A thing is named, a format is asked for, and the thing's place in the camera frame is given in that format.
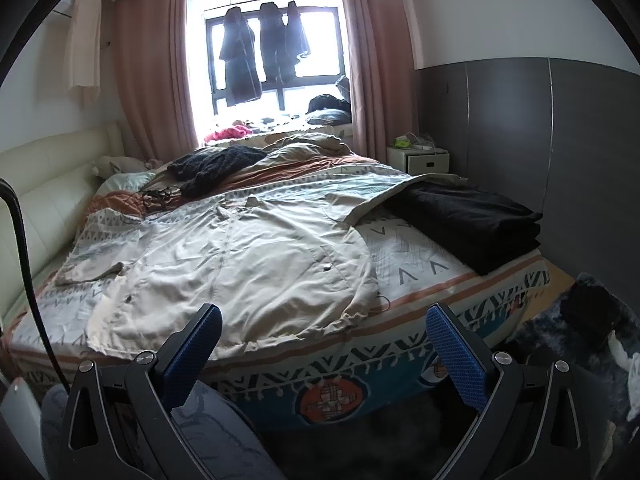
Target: green object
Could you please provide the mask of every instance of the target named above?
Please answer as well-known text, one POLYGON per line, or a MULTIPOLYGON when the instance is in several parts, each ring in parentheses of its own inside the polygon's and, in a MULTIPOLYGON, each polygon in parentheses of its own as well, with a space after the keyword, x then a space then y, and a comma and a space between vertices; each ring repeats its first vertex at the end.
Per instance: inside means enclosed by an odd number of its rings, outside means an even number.
POLYGON ((394 140, 394 148, 408 148, 411 145, 411 142, 407 139, 396 139, 394 140))

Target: nightstand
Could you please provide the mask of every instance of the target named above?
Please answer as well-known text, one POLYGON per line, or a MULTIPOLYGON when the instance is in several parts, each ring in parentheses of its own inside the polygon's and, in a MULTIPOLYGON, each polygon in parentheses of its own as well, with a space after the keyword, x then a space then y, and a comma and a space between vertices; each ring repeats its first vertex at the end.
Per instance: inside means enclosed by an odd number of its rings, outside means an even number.
POLYGON ((386 163, 411 176, 425 173, 449 173, 449 152, 440 148, 386 148, 386 163))

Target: white pillow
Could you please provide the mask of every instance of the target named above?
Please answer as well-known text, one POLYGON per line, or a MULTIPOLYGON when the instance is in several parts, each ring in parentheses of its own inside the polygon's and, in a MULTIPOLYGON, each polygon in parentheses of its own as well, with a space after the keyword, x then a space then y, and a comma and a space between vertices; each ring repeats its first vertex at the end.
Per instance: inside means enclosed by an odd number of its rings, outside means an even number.
POLYGON ((112 191, 130 191, 135 193, 146 186, 156 174, 153 171, 145 173, 116 173, 105 180, 95 192, 96 196, 105 196, 112 191))

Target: white cloth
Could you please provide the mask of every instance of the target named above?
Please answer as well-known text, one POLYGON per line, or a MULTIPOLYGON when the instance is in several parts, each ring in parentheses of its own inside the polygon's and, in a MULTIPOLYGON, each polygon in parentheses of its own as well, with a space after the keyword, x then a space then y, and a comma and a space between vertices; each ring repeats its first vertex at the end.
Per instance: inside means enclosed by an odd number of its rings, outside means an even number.
POLYGON ((74 0, 66 37, 64 74, 68 90, 79 88, 83 106, 100 93, 100 0, 74 0))
POLYGON ((631 409, 626 416, 626 421, 631 422, 640 413, 640 353, 636 352, 633 357, 626 354, 622 343, 616 338, 616 333, 609 334, 609 350, 616 361, 616 364, 629 372, 629 405, 631 409))

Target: gray wall panel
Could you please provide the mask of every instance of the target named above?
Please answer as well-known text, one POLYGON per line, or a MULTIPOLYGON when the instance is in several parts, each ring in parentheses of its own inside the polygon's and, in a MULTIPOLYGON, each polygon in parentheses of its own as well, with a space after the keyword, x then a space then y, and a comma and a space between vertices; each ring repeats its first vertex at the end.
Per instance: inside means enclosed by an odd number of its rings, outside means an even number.
POLYGON ((417 73, 420 130, 452 151, 451 171, 542 209, 545 257, 640 312, 640 76, 546 58, 417 73))
POLYGON ((540 241, 640 309, 640 77, 551 60, 554 142, 540 241))
POLYGON ((548 61, 468 62, 469 179, 542 210, 551 138, 548 61))
POLYGON ((464 63, 417 70, 418 123, 438 146, 448 150, 450 171, 466 175, 468 145, 464 63))

